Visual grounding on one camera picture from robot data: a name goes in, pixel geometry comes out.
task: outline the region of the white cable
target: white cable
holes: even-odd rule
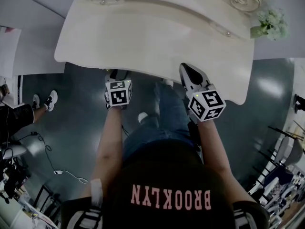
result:
[[[83,184],[87,184],[88,183],[88,180],[86,180],[85,178],[82,178],[82,177],[76,177],[75,175],[73,175],[72,173],[70,173],[69,171],[67,170],[55,170],[54,173],[56,175],[61,175],[63,172],[67,172],[68,174],[70,174],[71,176],[73,176],[74,178],[78,179],[79,182],[83,183]]]

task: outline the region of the fiducial marker cube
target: fiducial marker cube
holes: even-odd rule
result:
[[[106,82],[110,106],[127,105],[132,97],[132,81]]]
[[[208,90],[193,93],[188,107],[200,121],[207,121],[218,118],[226,104],[216,90]]]

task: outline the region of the jeans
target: jeans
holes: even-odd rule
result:
[[[169,85],[157,83],[155,94],[160,100],[160,121],[155,116],[148,116],[141,121],[141,126],[125,140],[123,160],[145,147],[145,144],[164,139],[176,139],[194,147],[190,138],[187,116],[182,99]]]

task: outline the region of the gray floor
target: gray floor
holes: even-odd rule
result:
[[[52,89],[59,93],[58,103],[51,113],[36,124],[20,130],[17,138],[37,131],[52,147],[49,154],[53,166],[89,179],[94,165],[103,123],[106,117],[104,94],[105,71],[66,65],[65,74],[29,75],[24,77],[24,102],[31,103],[35,93],[44,101]],[[246,186],[252,169],[263,169],[266,160],[257,150],[272,148],[278,138],[268,125],[282,128],[291,102],[294,65],[290,61],[255,61],[248,96],[244,105],[227,102],[216,124],[229,156],[236,178]],[[132,132],[141,111],[154,113],[153,86],[159,78],[132,73],[133,96],[124,112],[124,127]],[[179,94],[183,88],[175,85]],[[54,175],[46,158],[44,146],[36,137],[23,142],[29,152],[23,157],[32,174],[26,187],[35,198],[42,184],[60,193],[62,200],[76,198],[84,188],[67,174]]]

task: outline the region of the white flower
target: white flower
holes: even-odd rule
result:
[[[261,23],[262,34],[266,34],[270,40],[287,37],[288,26],[284,21],[284,13],[281,9],[257,12]]]

